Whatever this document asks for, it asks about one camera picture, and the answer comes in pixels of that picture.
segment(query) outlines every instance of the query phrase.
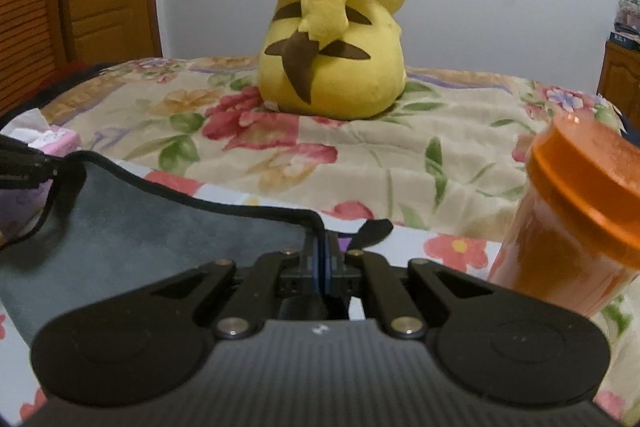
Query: orange lid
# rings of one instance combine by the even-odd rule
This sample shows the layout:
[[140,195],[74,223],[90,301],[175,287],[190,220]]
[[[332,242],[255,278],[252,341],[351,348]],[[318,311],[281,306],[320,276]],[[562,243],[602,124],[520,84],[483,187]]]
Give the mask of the orange lid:
[[572,232],[640,269],[640,148],[598,121],[557,115],[533,140],[527,173]]

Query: wooden cabinet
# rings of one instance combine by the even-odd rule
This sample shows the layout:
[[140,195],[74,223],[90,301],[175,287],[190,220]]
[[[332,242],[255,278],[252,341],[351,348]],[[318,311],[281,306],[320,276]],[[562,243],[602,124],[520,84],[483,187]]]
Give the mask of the wooden cabinet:
[[65,62],[58,0],[0,0],[0,114]]
[[598,93],[640,128],[640,52],[607,42]]

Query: tissue box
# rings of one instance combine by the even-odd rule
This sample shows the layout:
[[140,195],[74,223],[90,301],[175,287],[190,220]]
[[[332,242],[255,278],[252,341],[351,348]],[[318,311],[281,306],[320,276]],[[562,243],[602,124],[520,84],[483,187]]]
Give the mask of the tissue box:
[[[62,157],[80,147],[74,131],[52,126],[29,144],[50,156]],[[0,190],[0,245],[16,237],[44,208],[51,181],[33,190]]]

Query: orange container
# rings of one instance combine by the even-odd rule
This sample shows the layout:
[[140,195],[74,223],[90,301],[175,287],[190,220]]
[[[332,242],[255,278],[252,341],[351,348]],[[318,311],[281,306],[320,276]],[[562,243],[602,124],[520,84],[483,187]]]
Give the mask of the orange container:
[[527,174],[488,280],[590,317],[640,273],[640,149],[559,115],[533,140]]

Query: pikachu plush toy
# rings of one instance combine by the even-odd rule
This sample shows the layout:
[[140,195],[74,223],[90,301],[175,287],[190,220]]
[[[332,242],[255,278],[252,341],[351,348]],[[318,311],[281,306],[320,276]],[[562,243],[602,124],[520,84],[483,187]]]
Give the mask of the pikachu plush toy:
[[390,107],[406,83],[404,0],[277,0],[258,67],[265,106],[354,120]]

